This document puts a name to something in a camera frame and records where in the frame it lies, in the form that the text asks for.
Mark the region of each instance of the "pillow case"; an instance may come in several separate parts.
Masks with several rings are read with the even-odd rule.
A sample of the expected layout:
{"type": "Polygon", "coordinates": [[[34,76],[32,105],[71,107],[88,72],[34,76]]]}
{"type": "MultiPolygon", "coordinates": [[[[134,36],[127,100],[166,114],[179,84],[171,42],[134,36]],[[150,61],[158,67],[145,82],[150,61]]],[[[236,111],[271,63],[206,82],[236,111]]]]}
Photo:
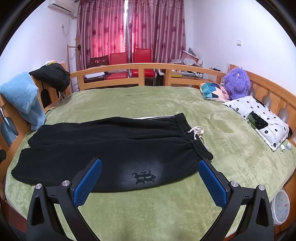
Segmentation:
{"type": "Polygon", "coordinates": [[[200,84],[200,92],[205,100],[213,100],[223,103],[231,100],[227,90],[216,83],[206,82],[200,84]]]}
{"type": "Polygon", "coordinates": [[[255,131],[273,151],[288,137],[289,126],[253,96],[232,100],[224,105],[255,126],[255,131]]]}

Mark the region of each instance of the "red chair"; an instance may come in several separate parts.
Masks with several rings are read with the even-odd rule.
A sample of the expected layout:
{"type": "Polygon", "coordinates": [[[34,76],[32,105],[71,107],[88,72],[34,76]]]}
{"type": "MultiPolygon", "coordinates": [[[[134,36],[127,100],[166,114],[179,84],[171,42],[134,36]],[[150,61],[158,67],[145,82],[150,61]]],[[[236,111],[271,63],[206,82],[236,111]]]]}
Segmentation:
{"type": "MultiPolygon", "coordinates": [[[[128,63],[128,54],[127,52],[124,53],[112,53],[110,54],[110,65],[115,64],[127,64],[128,63]]],[[[119,71],[120,73],[112,73],[108,75],[105,80],[117,80],[117,79],[126,79],[128,78],[127,71],[119,71]]]]}
{"type": "MultiPolygon", "coordinates": [[[[152,63],[151,49],[134,49],[133,52],[133,63],[152,63]]],[[[132,69],[131,77],[138,77],[139,70],[132,69]]],[[[144,76],[156,79],[156,72],[153,69],[145,69],[144,76]]]]}

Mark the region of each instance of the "wooden headboard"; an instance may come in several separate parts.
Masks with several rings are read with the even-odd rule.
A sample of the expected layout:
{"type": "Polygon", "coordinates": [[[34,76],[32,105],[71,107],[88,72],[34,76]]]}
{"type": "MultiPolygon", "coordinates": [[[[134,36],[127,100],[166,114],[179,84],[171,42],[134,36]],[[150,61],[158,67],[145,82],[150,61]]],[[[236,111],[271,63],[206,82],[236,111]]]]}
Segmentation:
{"type": "MultiPolygon", "coordinates": [[[[238,68],[238,66],[231,64],[229,70],[234,68],[238,68]]],[[[262,101],[264,96],[268,96],[271,99],[270,110],[276,115],[280,109],[286,109],[289,113],[287,124],[294,130],[296,128],[296,96],[262,76],[247,70],[246,72],[251,80],[251,87],[255,90],[254,97],[262,101]]]]}
{"type": "Polygon", "coordinates": [[[144,77],[145,69],[163,70],[165,72],[165,76],[163,80],[164,86],[171,86],[174,84],[198,86],[205,81],[210,81],[208,79],[202,79],[202,78],[190,78],[190,77],[174,78],[172,77],[172,70],[185,70],[185,71],[193,71],[193,72],[198,72],[203,74],[210,74],[215,77],[215,82],[218,84],[220,84],[222,77],[225,75],[225,73],[222,73],[219,71],[195,67],[195,66],[188,66],[188,65],[164,64],[164,63],[138,63],[138,64],[108,65],[108,66],[101,66],[101,67],[95,67],[91,69],[80,70],[80,71],[71,73],[70,78],[77,78],[80,91],[92,89],[92,88],[105,87],[105,86],[114,86],[114,85],[133,85],[133,84],[145,85],[145,77],[144,77]],[[84,76],[87,74],[95,74],[99,72],[108,72],[112,70],[123,70],[123,69],[138,69],[139,75],[138,77],[133,77],[133,78],[95,81],[91,83],[84,82],[84,76]]]}

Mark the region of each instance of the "purple plush toy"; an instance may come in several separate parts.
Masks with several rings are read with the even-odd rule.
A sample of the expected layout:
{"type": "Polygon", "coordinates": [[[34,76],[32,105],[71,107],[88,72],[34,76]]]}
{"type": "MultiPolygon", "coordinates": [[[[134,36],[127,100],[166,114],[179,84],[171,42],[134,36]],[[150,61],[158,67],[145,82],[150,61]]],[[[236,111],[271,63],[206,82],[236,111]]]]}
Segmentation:
{"type": "Polygon", "coordinates": [[[224,88],[233,100],[249,95],[251,82],[246,71],[242,68],[231,70],[224,76],[224,88]]]}

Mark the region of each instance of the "white drawstring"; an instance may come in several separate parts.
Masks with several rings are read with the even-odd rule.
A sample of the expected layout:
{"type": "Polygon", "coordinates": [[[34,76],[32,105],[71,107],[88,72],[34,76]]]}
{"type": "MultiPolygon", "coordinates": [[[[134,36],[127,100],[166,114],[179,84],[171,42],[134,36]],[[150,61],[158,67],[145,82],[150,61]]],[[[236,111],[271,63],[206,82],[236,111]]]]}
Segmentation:
{"type": "Polygon", "coordinates": [[[204,146],[208,150],[209,148],[205,143],[205,139],[202,137],[202,134],[204,132],[203,128],[201,126],[195,126],[188,133],[191,133],[192,131],[194,131],[194,140],[196,140],[196,135],[197,135],[200,139],[204,141],[204,146]]]}

